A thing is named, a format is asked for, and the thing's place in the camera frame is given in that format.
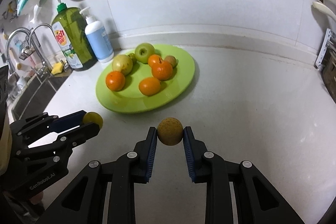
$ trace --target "dish soap bottle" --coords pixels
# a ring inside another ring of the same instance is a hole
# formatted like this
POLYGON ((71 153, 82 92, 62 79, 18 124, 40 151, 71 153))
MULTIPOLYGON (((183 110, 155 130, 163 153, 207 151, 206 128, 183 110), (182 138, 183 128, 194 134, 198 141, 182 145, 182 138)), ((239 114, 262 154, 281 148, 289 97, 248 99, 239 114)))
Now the dish soap bottle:
POLYGON ((97 58, 85 35, 85 19, 79 13, 79 8, 67 8, 61 0, 58 2, 58 15, 51 24, 57 43, 71 68, 87 70, 97 62, 97 58))
POLYGON ((97 59, 101 63, 106 63, 112 60, 114 52, 111 42, 106 33, 105 27, 102 22, 95 19, 89 13, 90 7, 86 7, 79 13, 85 15, 86 23, 85 34, 90 42, 90 45, 95 53, 97 59))

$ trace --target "blue label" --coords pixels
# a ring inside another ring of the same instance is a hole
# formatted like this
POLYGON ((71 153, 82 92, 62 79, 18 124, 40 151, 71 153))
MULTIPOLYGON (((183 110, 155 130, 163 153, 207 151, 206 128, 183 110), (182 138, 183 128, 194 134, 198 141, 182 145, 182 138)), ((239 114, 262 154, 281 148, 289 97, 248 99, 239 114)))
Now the blue label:
POLYGON ((105 59, 112 54, 111 42, 104 27, 86 36, 98 60, 105 59))

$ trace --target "bottle label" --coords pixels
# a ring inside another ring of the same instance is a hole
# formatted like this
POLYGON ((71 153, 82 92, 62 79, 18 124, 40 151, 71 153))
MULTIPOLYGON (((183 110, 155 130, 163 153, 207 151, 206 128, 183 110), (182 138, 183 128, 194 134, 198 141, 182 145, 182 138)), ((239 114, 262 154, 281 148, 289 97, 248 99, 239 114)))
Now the bottle label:
POLYGON ((104 27, 101 27, 92 33, 86 34, 86 37, 89 40, 93 52, 98 60, 108 58, 113 53, 109 36, 107 35, 104 27))
POLYGON ((72 47, 70 39, 67 33, 65 32, 64 28, 62 27, 61 23, 59 21, 55 22, 52 25, 52 29, 54 31, 57 43, 61 48, 62 52, 64 53, 65 58, 67 59, 70 67, 72 67, 73 69, 82 68, 83 64, 79 60, 78 55, 76 54, 74 48, 72 47))

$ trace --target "sponge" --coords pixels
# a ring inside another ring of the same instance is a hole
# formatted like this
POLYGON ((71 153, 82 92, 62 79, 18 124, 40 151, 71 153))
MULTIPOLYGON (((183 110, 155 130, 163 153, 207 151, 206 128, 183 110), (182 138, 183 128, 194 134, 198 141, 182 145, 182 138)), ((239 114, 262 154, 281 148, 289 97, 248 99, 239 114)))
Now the sponge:
POLYGON ((62 71, 63 71, 63 65, 62 65, 61 62, 58 62, 53 66, 53 69, 52 69, 51 73, 53 75, 56 75, 58 73, 61 73, 62 71))

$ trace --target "orange fruit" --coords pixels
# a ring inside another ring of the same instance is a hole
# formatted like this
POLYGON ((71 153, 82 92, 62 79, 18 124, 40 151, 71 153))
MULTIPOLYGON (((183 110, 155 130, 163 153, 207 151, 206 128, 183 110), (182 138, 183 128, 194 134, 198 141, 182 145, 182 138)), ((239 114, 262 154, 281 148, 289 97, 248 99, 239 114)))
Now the orange fruit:
POLYGON ((143 95, 152 96, 160 91, 161 83, 154 77, 148 77, 143 79, 139 83, 139 90, 143 95))
POLYGON ((152 67, 152 75, 160 81, 168 80, 173 75, 173 67, 167 61, 154 64, 152 67))
POLYGON ((121 90, 125 85, 125 81, 125 75, 120 71, 112 71, 105 78, 106 86, 112 91, 121 90))
POLYGON ((152 54, 148 58, 148 65, 149 65, 149 67, 152 67, 154 64, 161 63, 162 61, 163 61, 163 59, 161 58, 160 55, 158 55, 158 54, 152 54))

